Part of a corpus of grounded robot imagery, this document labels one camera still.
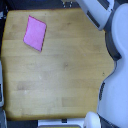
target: wooden surface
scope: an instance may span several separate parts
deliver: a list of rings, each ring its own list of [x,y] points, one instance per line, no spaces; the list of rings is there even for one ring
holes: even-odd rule
[[[29,15],[47,24],[41,53],[23,43]],[[113,69],[104,40],[81,9],[9,12],[1,55],[7,118],[96,112],[100,84]]]

